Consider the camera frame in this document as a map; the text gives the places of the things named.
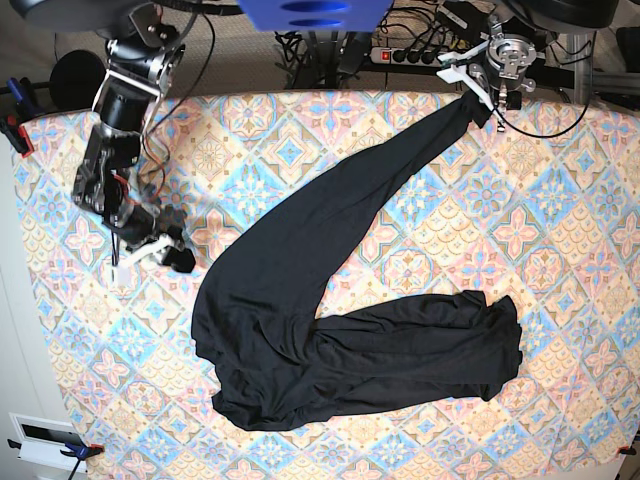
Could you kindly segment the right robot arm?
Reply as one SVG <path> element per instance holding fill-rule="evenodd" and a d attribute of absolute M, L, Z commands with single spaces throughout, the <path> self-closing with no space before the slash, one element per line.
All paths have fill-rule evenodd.
<path fill-rule="evenodd" d="M 139 192 L 134 171 L 148 151 L 152 119 L 168 93 L 184 44 L 152 3 L 134 7 L 127 21 L 130 35 L 106 43 L 108 68 L 93 104 L 99 120 L 71 193 L 77 207 L 99 217 L 109 229 L 116 282 L 143 259 L 183 274 L 196 265 L 182 226 L 169 208 Z"/>

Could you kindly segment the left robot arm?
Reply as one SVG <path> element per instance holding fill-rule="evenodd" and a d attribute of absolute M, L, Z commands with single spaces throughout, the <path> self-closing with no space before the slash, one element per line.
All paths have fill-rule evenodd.
<path fill-rule="evenodd" d="M 527 70 L 546 49 L 546 40 L 603 29 L 617 7 L 616 1 L 495 1 L 480 20 L 466 21 L 479 29 L 479 44 L 464 53 L 439 55 L 437 76 L 465 84 L 489 109 L 518 110 L 522 93 L 536 89 Z"/>

